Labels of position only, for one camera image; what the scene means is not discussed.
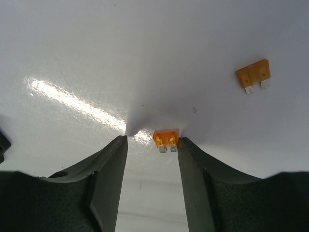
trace white surface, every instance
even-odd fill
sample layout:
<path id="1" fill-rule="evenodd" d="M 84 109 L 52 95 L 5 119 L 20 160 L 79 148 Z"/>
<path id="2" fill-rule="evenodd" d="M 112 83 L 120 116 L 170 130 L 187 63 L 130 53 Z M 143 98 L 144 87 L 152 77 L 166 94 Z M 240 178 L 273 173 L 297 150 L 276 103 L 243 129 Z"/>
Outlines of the white surface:
<path id="1" fill-rule="evenodd" d="M 0 2 L 1 170 L 48 176 L 129 139 L 116 231 L 188 231 L 156 129 L 259 177 L 309 169 L 309 1 Z M 267 58 L 266 90 L 234 71 Z"/>

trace black object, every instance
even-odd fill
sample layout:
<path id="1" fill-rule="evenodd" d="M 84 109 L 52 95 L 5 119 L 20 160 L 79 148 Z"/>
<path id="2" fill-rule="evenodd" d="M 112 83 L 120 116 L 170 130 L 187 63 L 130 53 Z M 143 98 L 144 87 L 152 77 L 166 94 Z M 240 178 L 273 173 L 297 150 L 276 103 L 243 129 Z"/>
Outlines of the black object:
<path id="1" fill-rule="evenodd" d="M 259 179 L 180 138 L 178 158 L 191 232 L 308 232 L 309 173 Z"/>
<path id="2" fill-rule="evenodd" d="M 0 172 L 1 232 L 113 232 L 127 137 L 49 178 Z"/>
<path id="3" fill-rule="evenodd" d="M 11 143 L 0 131 L 0 163 L 4 161 L 4 153 L 10 148 Z"/>

